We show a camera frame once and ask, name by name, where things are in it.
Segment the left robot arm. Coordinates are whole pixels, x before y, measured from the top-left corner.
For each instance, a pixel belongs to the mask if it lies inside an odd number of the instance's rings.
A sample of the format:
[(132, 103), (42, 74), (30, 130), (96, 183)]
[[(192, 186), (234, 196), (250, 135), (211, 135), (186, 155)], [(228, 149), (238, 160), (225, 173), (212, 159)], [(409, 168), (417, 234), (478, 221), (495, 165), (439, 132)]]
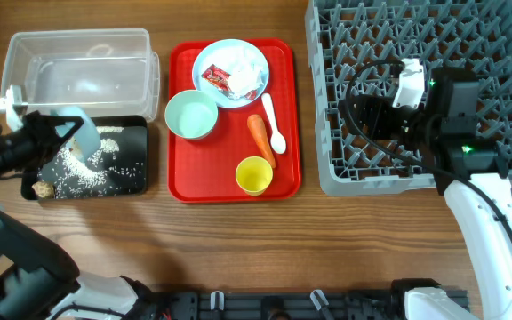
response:
[[(24, 116), (19, 129), (0, 136), (0, 177), (50, 162), (91, 123), (83, 114)], [(160, 319), (163, 313), (147, 286), (81, 272), (59, 245), (0, 204), (0, 319)]]

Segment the white tissue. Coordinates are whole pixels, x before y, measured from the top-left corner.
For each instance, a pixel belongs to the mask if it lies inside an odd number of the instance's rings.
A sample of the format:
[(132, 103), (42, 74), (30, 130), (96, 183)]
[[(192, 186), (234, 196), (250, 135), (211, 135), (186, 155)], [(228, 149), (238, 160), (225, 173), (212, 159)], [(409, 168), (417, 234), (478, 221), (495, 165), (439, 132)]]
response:
[(230, 58), (228, 85), (231, 91), (238, 95), (256, 90), (263, 85), (261, 75), (263, 66), (259, 64), (258, 55), (245, 47), (232, 47), (225, 51)]

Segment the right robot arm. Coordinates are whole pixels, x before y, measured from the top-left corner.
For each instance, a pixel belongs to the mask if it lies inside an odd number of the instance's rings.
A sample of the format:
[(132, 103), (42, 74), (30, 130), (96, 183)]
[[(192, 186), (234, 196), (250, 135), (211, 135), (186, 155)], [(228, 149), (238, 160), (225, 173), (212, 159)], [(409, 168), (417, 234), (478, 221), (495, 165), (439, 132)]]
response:
[(354, 94), (338, 103), (348, 131), (377, 148), (398, 140), (424, 151), (401, 156), (434, 176), (436, 189), (464, 237), (484, 318), (512, 319), (512, 192), (508, 164), (494, 140), (478, 136), (479, 78), (464, 68), (422, 68), (389, 62), (399, 88), (393, 98)]

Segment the light blue bowl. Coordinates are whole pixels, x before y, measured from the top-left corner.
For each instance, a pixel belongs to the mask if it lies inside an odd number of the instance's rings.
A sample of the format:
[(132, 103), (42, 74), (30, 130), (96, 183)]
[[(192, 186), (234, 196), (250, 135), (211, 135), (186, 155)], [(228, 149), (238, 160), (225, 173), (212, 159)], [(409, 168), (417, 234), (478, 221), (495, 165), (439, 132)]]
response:
[(67, 151), (80, 162), (85, 162), (100, 148), (100, 135), (96, 126), (80, 107), (68, 106), (52, 110), (51, 116), (79, 116), (84, 120), (82, 126), (64, 144)]

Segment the red snack wrapper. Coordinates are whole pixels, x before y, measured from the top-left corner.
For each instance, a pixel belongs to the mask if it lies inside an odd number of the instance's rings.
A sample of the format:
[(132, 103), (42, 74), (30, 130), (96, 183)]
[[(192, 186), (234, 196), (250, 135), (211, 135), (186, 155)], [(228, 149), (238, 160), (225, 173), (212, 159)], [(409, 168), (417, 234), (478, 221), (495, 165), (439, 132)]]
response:
[(230, 74), (225, 70), (218, 68), (216, 65), (212, 64), (208, 69), (206, 69), (201, 77), (209, 82), (212, 86), (214, 86), (220, 93), (225, 95), (227, 98), (231, 100), (255, 100), (257, 97), (257, 91), (252, 90), (245, 95), (238, 95), (231, 91), (228, 85), (228, 79)]

